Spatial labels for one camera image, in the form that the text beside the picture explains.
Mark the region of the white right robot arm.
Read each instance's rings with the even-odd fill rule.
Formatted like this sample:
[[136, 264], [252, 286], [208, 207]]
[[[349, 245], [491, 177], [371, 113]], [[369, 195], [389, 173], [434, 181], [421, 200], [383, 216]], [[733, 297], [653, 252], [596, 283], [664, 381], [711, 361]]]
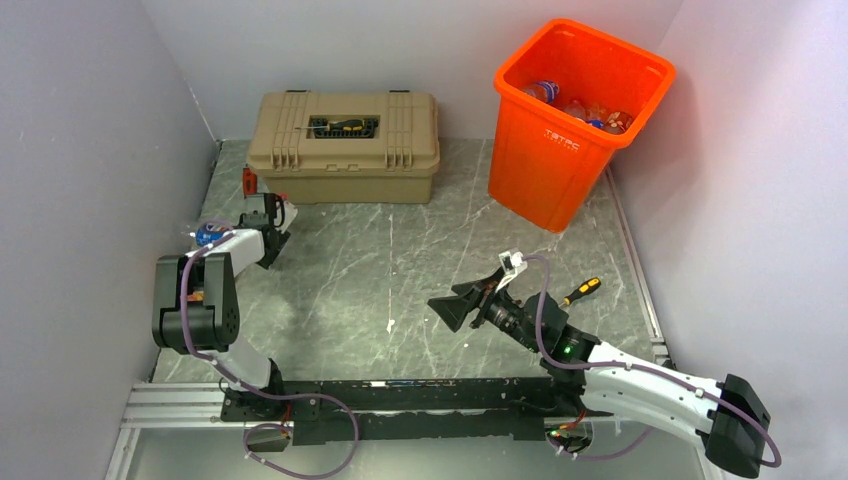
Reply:
[[490, 324], [541, 356], [557, 411], [610, 413], [672, 434], [716, 467], [756, 479], [766, 466], [771, 416], [746, 379], [701, 378], [644, 361], [570, 325], [546, 292], [525, 301], [498, 288], [498, 276], [452, 286], [428, 307], [453, 332]]

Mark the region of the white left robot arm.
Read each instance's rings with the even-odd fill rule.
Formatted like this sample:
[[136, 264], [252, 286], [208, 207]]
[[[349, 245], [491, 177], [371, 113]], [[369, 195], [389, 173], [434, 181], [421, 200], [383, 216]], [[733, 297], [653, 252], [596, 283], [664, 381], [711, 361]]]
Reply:
[[236, 278], [246, 268], [269, 269], [290, 238], [297, 207], [273, 193], [250, 194], [236, 223], [208, 219], [190, 237], [192, 248], [156, 262], [152, 336], [161, 349], [203, 361], [264, 420], [279, 417], [287, 392], [275, 362], [240, 333]]

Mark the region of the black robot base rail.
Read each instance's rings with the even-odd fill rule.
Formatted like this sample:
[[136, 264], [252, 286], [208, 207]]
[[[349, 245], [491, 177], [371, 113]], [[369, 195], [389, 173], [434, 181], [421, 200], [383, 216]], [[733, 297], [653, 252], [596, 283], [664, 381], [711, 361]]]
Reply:
[[584, 412], [580, 392], [549, 377], [287, 381], [285, 401], [227, 390], [225, 423], [286, 420], [296, 446], [327, 442], [510, 437], [536, 441]]

